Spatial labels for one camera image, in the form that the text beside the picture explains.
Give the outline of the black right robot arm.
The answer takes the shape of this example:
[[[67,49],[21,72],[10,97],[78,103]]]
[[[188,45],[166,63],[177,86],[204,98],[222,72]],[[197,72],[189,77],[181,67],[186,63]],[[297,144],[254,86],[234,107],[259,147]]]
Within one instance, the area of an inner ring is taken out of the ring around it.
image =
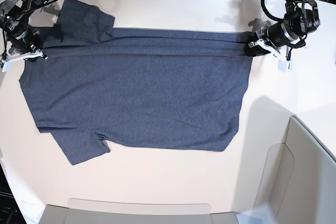
[[[4,0],[1,3],[1,29],[4,51],[1,70],[7,72],[19,60],[35,61],[47,56],[40,49],[39,30],[29,25],[30,15],[58,0]]]

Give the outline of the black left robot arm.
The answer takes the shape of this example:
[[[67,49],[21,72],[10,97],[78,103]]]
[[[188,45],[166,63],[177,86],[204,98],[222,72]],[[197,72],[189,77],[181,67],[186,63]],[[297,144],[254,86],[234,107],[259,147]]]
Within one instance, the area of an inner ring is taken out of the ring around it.
[[[293,68],[291,53],[306,45],[309,33],[320,26],[318,7],[315,0],[285,0],[286,13],[283,18],[272,15],[260,0],[264,14],[275,24],[264,22],[249,38],[244,51],[248,57],[272,54],[279,60],[278,70],[286,72]]]

